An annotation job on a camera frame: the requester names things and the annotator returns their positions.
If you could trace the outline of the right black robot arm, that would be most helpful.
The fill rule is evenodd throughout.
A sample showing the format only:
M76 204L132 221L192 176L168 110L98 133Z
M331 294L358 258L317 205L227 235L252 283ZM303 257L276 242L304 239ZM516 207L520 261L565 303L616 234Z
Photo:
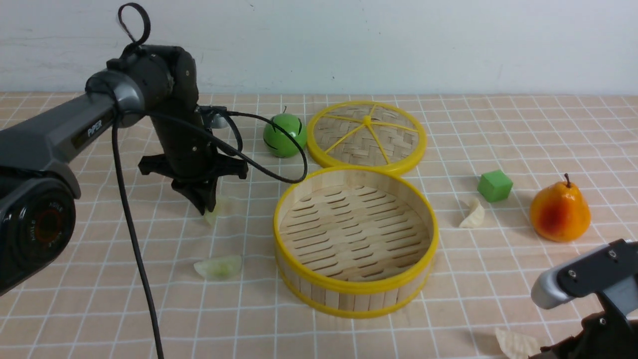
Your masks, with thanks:
M542 346L537 359L635 359L638 308L638 250L635 241L618 239L544 271L531 289L536 306L549 310L596 295L603 311L585 317L582 331Z

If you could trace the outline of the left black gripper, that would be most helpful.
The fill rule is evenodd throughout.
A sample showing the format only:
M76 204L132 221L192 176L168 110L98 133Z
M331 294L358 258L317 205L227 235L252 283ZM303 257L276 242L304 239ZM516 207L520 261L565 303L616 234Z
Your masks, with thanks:
M145 176L158 174L170 179L172 189L187 198L200 214L216 209L217 178L248 177L246 161L222 155L199 114L169 111L150 112L148 116L163 153L142 157L139 170Z

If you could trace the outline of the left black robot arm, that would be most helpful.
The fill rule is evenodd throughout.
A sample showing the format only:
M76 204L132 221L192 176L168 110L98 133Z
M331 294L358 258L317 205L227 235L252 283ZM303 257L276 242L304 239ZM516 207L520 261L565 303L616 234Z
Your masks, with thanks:
M55 261L70 242L81 196L70 163L108 129L150 116L163 153L143 157L139 170L171 179L200 213L214 209L220 177L246 178L247 162L203 134L225 107L200 107L198 98L186 50L129 46L87 81L83 95L2 130L1 292Z

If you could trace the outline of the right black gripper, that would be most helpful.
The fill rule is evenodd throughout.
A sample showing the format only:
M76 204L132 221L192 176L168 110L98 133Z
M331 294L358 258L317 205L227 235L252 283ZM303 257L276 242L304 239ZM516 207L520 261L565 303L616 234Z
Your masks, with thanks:
M636 359L637 321L599 312L581 321L576 336L550 346L529 359Z

